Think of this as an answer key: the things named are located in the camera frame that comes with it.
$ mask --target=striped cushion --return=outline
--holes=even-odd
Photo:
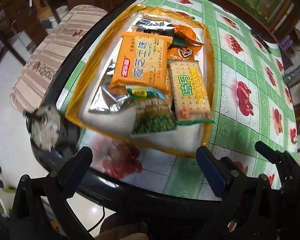
[[[107,12],[91,5],[77,5],[54,32],[37,47],[12,88],[11,103],[19,111],[34,111],[58,68],[85,33]]]

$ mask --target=black cable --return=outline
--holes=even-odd
[[[100,225],[100,223],[103,221],[103,219],[105,218],[105,216],[106,216],[106,212],[105,212],[105,207],[104,206],[102,206],[102,210],[103,210],[103,215],[102,215],[102,218],[99,220],[99,222],[98,223],[96,223],[92,228],[90,228],[89,230],[88,230],[88,232],[91,232],[93,229],[95,229],[98,225]]]

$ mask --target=white floor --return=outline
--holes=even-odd
[[[15,41],[13,46],[25,60],[30,54]],[[25,118],[16,111],[10,103],[10,91],[19,76],[23,65],[7,51],[0,61],[0,165],[2,180],[5,186],[17,187],[19,179],[24,174],[31,178],[46,176],[47,171],[37,162],[31,151],[29,134],[26,129]],[[102,217],[102,208],[85,199],[79,194],[68,200],[81,223],[91,228]],[[106,209],[106,216],[113,212]],[[96,236],[100,226],[91,234]]]

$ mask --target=table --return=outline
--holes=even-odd
[[[229,156],[248,176],[257,177],[265,173],[272,188],[279,188],[275,165],[254,150],[254,143],[261,140],[275,150],[288,150],[296,157],[297,144],[293,143],[296,137],[295,116],[289,90],[282,81],[283,68],[278,45],[268,43],[272,53],[269,54],[250,34],[249,26],[207,0],[137,0],[134,3],[179,11],[208,26],[215,50],[216,100],[213,106],[215,124],[207,146],[216,158]],[[80,72],[100,38],[101,35],[67,77],[57,101],[61,112],[66,111]],[[235,51],[231,43],[237,44]],[[78,147],[89,146],[94,134],[94,131],[82,130]],[[180,205],[189,204],[193,208],[189,212],[200,210],[199,206],[192,206],[199,202],[192,200],[219,200],[195,159],[175,157],[152,149],[140,149],[139,159],[143,166],[142,173],[125,177],[122,180],[125,183],[103,176],[100,172],[94,171],[94,174],[116,185],[112,187],[136,190],[130,186],[134,185],[146,189],[140,191],[143,197],[150,194],[161,200],[177,201]],[[211,201],[201,203],[204,203],[202,208],[205,211],[209,205],[212,205],[209,210],[216,207]]]

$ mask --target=red logo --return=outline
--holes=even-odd
[[[128,76],[129,66],[130,66],[130,60],[127,58],[124,58],[122,70],[121,70],[121,76],[123,76],[123,77]]]

